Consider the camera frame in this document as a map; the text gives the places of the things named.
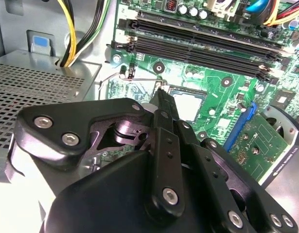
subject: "capacitor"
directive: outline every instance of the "capacitor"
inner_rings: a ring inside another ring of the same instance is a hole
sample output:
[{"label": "capacitor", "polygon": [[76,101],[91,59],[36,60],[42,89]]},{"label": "capacitor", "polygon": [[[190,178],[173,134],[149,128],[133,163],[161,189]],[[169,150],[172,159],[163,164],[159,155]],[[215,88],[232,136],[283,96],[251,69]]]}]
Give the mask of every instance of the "capacitor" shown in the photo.
[{"label": "capacitor", "polygon": [[255,90],[256,90],[257,92],[263,92],[263,91],[265,90],[265,87],[264,87],[264,85],[262,85],[262,84],[258,84],[258,85],[256,86]]},{"label": "capacitor", "polygon": [[203,9],[199,9],[198,18],[199,19],[206,19],[208,17],[208,12]]},{"label": "capacitor", "polygon": [[290,29],[293,31],[298,25],[299,25],[299,22],[297,20],[292,20],[292,21],[283,23],[282,27],[284,29]]},{"label": "capacitor", "polygon": [[196,17],[198,15],[198,9],[194,6],[188,7],[188,15],[190,17]]},{"label": "capacitor", "polygon": [[240,112],[244,113],[246,111],[246,107],[243,105],[243,103],[237,103],[237,108],[240,110]]},{"label": "capacitor", "polygon": [[295,50],[299,50],[299,41],[294,41],[292,44],[291,44],[291,47],[294,48]]},{"label": "capacitor", "polygon": [[247,133],[243,134],[242,135],[242,139],[245,140],[245,141],[247,141],[248,140],[248,134]]},{"label": "capacitor", "polygon": [[215,113],[216,113],[216,111],[215,111],[214,109],[210,109],[210,110],[209,110],[209,115],[210,115],[210,116],[215,115]]},{"label": "capacitor", "polygon": [[185,72],[185,76],[186,76],[186,78],[192,78],[193,77],[193,73],[188,70],[188,71]]},{"label": "capacitor", "polygon": [[198,74],[198,73],[194,73],[194,74],[193,74],[193,78],[194,78],[194,79],[200,79],[200,78],[201,78],[201,75]]},{"label": "capacitor", "polygon": [[258,149],[257,147],[252,148],[252,153],[253,154],[258,154],[259,152],[260,152],[260,149]]},{"label": "capacitor", "polygon": [[177,7],[177,12],[182,16],[182,15],[185,15],[188,11],[188,8],[186,5],[184,4],[180,4],[178,7]]}]

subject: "cable bundle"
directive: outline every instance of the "cable bundle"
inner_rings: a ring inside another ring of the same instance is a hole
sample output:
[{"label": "cable bundle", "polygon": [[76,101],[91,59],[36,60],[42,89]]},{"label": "cable bundle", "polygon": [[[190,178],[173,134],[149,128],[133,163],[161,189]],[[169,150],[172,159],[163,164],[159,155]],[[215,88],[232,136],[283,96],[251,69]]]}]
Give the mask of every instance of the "cable bundle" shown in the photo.
[{"label": "cable bundle", "polygon": [[286,8],[285,10],[279,13],[278,11],[279,11],[280,0],[272,0],[272,1],[273,1],[272,9],[268,17],[268,20],[264,22],[264,25],[273,26],[273,25],[286,23],[299,16],[299,1],[295,2],[290,7]]},{"label": "cable bundle", "polygon": [[104,4],[104,0],[98,0],[96,4],[95,15],[93,18],[93,22],[84,35],[84,37],[77,44],[76,32],[74,28],[74,15],[73,8],[70,0],[57,0],[61,5],[64,14],[66,16],[69,29],[70,29],[70,42],[67,46],[64,57],[60,63],[61,67],[70,67],[77,60],[79,55],[94,41],[94,39],[99,34],[102,25],[105,21],[105,17],[109,8],[110,0],[106,0],[106,4]]}]

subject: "blue tab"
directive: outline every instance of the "blue tab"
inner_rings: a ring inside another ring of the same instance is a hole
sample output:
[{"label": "blue tab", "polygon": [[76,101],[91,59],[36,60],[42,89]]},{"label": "blue tab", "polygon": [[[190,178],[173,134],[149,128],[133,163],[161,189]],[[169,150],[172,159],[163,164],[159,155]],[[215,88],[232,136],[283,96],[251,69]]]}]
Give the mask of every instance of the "blue tab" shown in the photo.
[{"label": "blue tab", "polygon": [[50,45],[49,44],[49,39],[45,38],[45,37],[41,37],[41,36],[34,35],[33,36],[33,41],[34,41],[35,45],[41,46],[41,47],[48,47]]}]

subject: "chip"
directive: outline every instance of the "chip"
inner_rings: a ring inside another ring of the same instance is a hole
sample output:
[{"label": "chip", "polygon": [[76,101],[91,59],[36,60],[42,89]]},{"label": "chip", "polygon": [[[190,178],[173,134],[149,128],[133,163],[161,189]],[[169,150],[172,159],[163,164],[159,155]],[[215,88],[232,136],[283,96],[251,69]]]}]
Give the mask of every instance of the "chip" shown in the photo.
[{"label": "chip", "polygon": [[250,86],[250,84],[251,84],[251,82],[250,82],[250,81],[246,81],[246,82],[245,82],[245,87],[249,87],[249,86]]},{"label": "chip", "polygon": [[293,72],[295,72],[295,73],[298,74],[298,73],[299,73],[299,67],[296,67],[295,70],[294,70]]},{"label": "chip", "polygon": [[237,100],[243,100],[244,97],[245,97],[244,94],[239,93],[239,94],[237,95]]},{"label": "chip", "polygon": [[282,70],[282,71],[286,71],[286,69],[287,69],[287,66],[281,66],[280,67],[280,70]]},{"label": "chip", "polygon": [[230,124],[229,119],[220,118],[216,126],[219,128],[226,129],[229,124]]},{"label": "chip", "polygon": [[161,9],[162,8],[162,2],[161,1],[156,1],[155,8],[156,9]]},{"label": "chip", "polygon": [[290,64],[290,61],[291,61],[291,58],[284,57],[281,61],[281,64],[287,66],[288,64]]},{"label": "chip", "polygon": [[278,90],[270,105],[276,106],[283,110],[289,105],[295,96],[295,92],[287,90]]},{"label": "chip", "polygon": [[174,85],[170,85],[168,93],[174,97],[179,118],[189,123],[197,119],[207,96],[204,91]]},{"label": "chip", "polygon": [[291,40],[298,40],[299,39],[299,32],[293,32],[290,37]]}]

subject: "green circuit board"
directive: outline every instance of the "green circuit board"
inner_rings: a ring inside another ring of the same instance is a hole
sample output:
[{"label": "green circuit board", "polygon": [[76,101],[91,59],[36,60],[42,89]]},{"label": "green circuit board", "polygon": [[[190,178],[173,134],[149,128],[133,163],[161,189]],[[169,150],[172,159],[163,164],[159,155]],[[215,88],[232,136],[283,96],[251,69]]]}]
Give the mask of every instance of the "green circuit board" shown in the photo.
[{"label": "green circuit board", "polygon": [[287,146],[285,140],[257,113],[240,132],[230,155],[259,181]]},{"label": "green circuit board", "polygon": [[[196,6],[201,8],[206,1],[186,0],[179,1],[185,3],[187,6]],[[240,25],[235,22],[228,22],[223,18],[214,17],[210,14],[205,20],[191,18],[188,16],[179,16],[178,14],[171,14],[163,10],[164,0],[119,0],[117,1],[116,25],[114,31],[114,40],[128,34],[117,27],[118,19],[126,18],[128,14],[134,11],[142,10],[161,16],[169,16],[178,18],[189,22],[194,22],[200,25],[207,25],[213,28],[226,30],[243,34],[255,38],[261,38],[261,27]],[[281,3],[280,9],[285,9],[287,3]],[[292,31],[284,29],[281,25],[278,26],[277,34],[273,38],[263,38],[265,41],[272,41],[281,44],[284,48],[289,48],[296,40],[299,42],[299,25]],[[163,79],[168,85],[178,87],[185,87],[200,91],[204,95],[204,99],[199,107],[193,105],[192,102],[187,102],[186,106],[179,107],[179,114],[181,112],[188,112],[195,110],[194,120],[187,120],[193,127],[199,140],[205,137],[210,137],[217,140],[221,145],[224,144],[232,131],[234,125],[241,115],[241,110],[238,103],[244,107],[249,107],[251,102],[256,103],[258,109],[257,113],[262,112],[269,104],[278,106],[290,114],[293,118],[299,116],[299,50],[283,58],[282,61],[272,62],[271,67],[273,74],[279,78],[278,83],[269,84],[258,81],[256,78],[249,76],[224,72],[208,67],[193,66],[187,63],[174,61],[171,59],[163,59],[158,56],[151,56],[142,53],[128,53],[122,50],[113,50],[110,63],[114,68],[121,66],[129,67],[129,64],[135,64],[135,78],[150,79],[157,81],[135,81],[127,82],[120,78],[109,80],[106,89],[106,99],[113,98],[133,98],[140,103],[148,102],[153,96],[155,90],[160,86],[160,80]],[[163,64],[163,72],[157,73],[155,66]],[[257,129],[253,127],[255,121],[251,125],[251,132],[255,133]],[[246,160],[241,164],[249,172],[251,170],[259,169],[267,170],[270,167],[272,160],[276,156],[269,158],[270,154],[280,152],[281,147],[273,147],[264,156],[259,159]]]}]

